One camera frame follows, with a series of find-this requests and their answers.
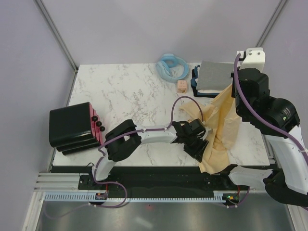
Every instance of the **small wooden block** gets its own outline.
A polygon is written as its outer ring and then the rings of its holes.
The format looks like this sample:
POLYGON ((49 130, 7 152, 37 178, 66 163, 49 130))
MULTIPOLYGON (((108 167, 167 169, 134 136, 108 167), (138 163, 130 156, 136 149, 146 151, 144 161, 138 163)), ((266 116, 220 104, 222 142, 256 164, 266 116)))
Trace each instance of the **small wooden block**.
POLYGON ((178 93, 186 93, 186 92, 187 92, 187 81, 178 80, 178 93))

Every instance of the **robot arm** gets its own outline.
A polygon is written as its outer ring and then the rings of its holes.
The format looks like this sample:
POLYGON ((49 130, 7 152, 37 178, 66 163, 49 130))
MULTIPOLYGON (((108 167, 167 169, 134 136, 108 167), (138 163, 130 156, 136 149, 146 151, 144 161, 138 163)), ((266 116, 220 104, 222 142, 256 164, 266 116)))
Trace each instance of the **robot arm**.
POLYGON ((208 144, 203 140, 205 127, 203 123, 196 119, 190 123, 187 121, 175 122, 171 126, 145 127, 135 125, 131 119, 128 119, 106 134, 106 143, 120 136, 101 149, 105 154, 97 169, 93 167, 92 173, 96 170, 96 180, 104 180, 108 177, 110 170, 118 161, 128 158, 139 145, 146 143, 183 143, 184 151, 199 162, 202 161, 203 152, 208 144))
MULTIPOLYGON (((254 48, 240 52, 243 63, 238 78, 245 98, 254 111, 264 120, 295 137, 305 148, 299 117, 292 103, 270 96, 269 78, 263 74, 265 54, 254 48)), ((282 169, 257 170, 235 167, 229 174, 237 185, 263 187, 275 200, 291 205, 308 206, 308 166, 298 146, 285 135, 260 122, 244 104, 233 81, 232 96, 236 99, 236 112, 243 122, 250 122, 265 135, 275 152, 282 169)))
MULTIPOLYGON (((247 108, 233 81, 236 112, 243 122, 250 122, 270 142, 282 169, 259 170, 237 166, 230 171, 229 178, 236 185, 263 188, 280 203, 308 207, 308 156, 302 153, 305 146, 297 111, 289 101, 270 96, 269 78, 262 73, 265 63, 263 49, 252 48, 239 53, 243 63, 237 75, 244 94, 242 97, 253 110, 247 108), (253 112, 268 125, 257 119, 253 112), (281 129, 283 134, 270 128, 271 125, 281 129), (290 135, 299 143, 290 139, 290 135)), ((139 126, 132 120, 126 120, 106 135, 106 146, 101 149, 105 157, 99 160, 97 167, 93 167, 93 175, 96 180, 106 179, 116 162, 128 158, 139 145, 153 142, 184 143, 184 151, 201 162, 208 144, 202 139, 204 135, 205 128, 199 119, 190 123, 173 121, 165 129, 163 126, 139 126)))

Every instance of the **metal frame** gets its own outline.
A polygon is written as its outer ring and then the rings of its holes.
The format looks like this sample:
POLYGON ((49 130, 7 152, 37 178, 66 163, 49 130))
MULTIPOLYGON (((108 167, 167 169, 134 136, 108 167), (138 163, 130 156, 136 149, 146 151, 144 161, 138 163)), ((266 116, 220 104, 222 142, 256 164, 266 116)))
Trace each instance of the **metal frame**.
POLYGON ((290 216, 296 231, 308 230, 307 211, 299 206, 288 205, 290 216))
MULTIPOLYGON (((80 174, 78 173, 39 173, 32 195, 31 203, 26 215, 22 231, 35 231, 44 201, 83 201, 102 202, 95 198, 96 193, 105 193, 105 190, 79 190, 80 174)), ((223 203, 223 193, 236 191, 213 191, 211 198, 130 198, 130 202, 168 202, 168 203, 223 203)), ((108 199, 110 202, 121 202, 122 198, 108 199)))
POLYGON ((56 41, 58 42, 61 50, 64 52, 68 62, 70 63, 70 65, 72 66, 73 70, 75 71, 75 73, 78 70, 78 66, 76 65, 76 62, 74 61, 71 53, 69 52, 63 38, 61 37, 55 23, 53 22, 48 10, 46 9, 44 3, 41 0, 34 0, 34 3, 36 4, 36 6, 38 7, 39 11, 41 12, 45 22, 47 23, 50 31, 52 32, 52 34, 54 35, 56 41))
POLYGON ((280 14, 282 13, 283 9, 285 8, 287 2, 289 0, 280 0, 278 3, 273 15, 271 16, 269 22, 267 23, 264 31, 262 32, 261 37, 259 38, 256 47, 262 47, 266 38, 268 37, 270 31, 273 29, 277 19, 279 18, 280 14))
MULTIPOLYGON (((72 86, 71 86, 71 89, 69 91, 68 98, 67 98, 67 101, 66 101, 66 104, 65 104, 66 107, 69 105, 69 102, 71 101, 74 85, 75 85, 75 82, 76 82, 76 79, 77 79, 77 74, 78 74, 78 70, 75 71, 73 83, 72 83, 72 86)), ((51 170, 52 163, 53 163, 53 160, 54 160, 54 156, 56 155, 56 151, 57 150, 55 148, 53 148, 52 151, 51 151, 51 154, 49 155, 49 159, 48 159, 49 164, 48 164, 48 167, 46 169, 47 172, 50 172, 50 170, 51 170)))

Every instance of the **cable tie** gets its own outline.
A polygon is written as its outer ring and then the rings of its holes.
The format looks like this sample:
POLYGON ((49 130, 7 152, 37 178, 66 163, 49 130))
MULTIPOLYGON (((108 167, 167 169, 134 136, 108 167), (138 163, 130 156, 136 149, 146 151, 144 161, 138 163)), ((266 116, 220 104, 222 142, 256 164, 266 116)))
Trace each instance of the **cable tie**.
POLYGON ((299 150, 299 149, 298 149, 298 151, 299 151, 300 153, 308 153, 308 149, 307 149, 307 148, 305 148, 304 150, 299 150))

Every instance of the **black box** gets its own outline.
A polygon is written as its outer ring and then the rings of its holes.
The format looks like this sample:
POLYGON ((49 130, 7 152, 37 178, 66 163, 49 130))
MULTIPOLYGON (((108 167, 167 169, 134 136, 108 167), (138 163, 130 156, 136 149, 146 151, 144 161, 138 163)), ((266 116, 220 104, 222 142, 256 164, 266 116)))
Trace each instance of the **black box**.
POLYGON ((64 155, 103 143, 104 127, 89 102, 51 110, 49 115, 49 143, 64 155))

